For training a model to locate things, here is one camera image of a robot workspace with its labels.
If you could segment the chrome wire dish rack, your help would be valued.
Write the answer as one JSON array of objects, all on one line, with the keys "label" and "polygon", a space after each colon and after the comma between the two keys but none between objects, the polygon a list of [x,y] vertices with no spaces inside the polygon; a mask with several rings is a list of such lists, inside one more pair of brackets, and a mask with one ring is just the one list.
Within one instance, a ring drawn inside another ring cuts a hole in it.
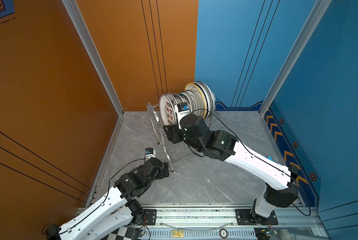
[{"label": "chrome wire dish rack", "polygon": [[174,117],[173,124],[164,125],[163,117],[158,117],[155,107],[147,103],[153,130],[157,136],[158,143],[163,145],[164,152],[169,160],[167,164],[171,171],[174,170],[171,157],[166,149],[165,140],[172,144],[184,143],[194,155],[202,153],[204,157],[224,161],[228,157],[227,133],[224,131],[211,131],[204,119],[196,113],[204,111],[213,115],[216,119],[215,108],[212,109],[190,109],[188,102],[173,104],[171,101],[164,102],[161,106],[166,109],[169,105],[168,114]]}]

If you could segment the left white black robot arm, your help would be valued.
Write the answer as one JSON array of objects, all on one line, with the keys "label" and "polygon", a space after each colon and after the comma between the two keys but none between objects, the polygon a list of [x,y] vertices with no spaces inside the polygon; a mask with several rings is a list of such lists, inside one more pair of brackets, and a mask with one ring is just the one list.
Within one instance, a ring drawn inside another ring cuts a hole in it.
[{"label": "left white black robot arm", "polygon": [[144,209],[137,201],[155,180],[169,177],[170,165],[149,158],[143,165],[123,174],[108,191],[80,215],[59,226],[42,229],[48,240],[99,240],[112,231],[143,222]]}]

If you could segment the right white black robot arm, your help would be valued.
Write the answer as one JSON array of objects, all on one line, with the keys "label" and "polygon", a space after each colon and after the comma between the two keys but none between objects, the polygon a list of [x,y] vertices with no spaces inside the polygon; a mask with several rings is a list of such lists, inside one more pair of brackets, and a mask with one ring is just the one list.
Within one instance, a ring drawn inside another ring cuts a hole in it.
[{"label": "right white black robot arm", "polygon": [[165,125],[163,130],[173,144],[183,142],[203,157],[238,166],[266,183],[264,195],[254,201],[251,210],[251,219],[255,224],[269,223],[276,208],[287,208],[299,197],[302,188],[297,183],[296,166],[277,164],[250,149],[229,132],[210,130],[201,117],[186,115],[178,124]]}]

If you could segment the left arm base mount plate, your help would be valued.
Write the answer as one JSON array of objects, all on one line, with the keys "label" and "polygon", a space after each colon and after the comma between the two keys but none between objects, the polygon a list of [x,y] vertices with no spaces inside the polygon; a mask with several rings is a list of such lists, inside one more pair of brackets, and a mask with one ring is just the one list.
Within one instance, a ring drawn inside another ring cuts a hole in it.
[{"label": "left arm base mount plate", "polygon": [[156,209],[145,209],[142,212],[137,213],[133,218],[133,225],[138,226],[154,226],[157,220],[157,210]]}]

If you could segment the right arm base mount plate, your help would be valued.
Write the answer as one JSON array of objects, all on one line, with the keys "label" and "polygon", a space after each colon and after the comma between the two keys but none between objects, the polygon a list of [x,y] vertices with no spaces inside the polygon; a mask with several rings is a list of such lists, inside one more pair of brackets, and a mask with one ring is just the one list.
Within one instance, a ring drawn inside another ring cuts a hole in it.
[{"label": "right arm base mount plate", "polygon": [[268,218],[252,213],[252,209],[237,209],[235,210],[236,219],[239,226],[243,225],[272,225],[279,224],[275,211],[272,211]]}]

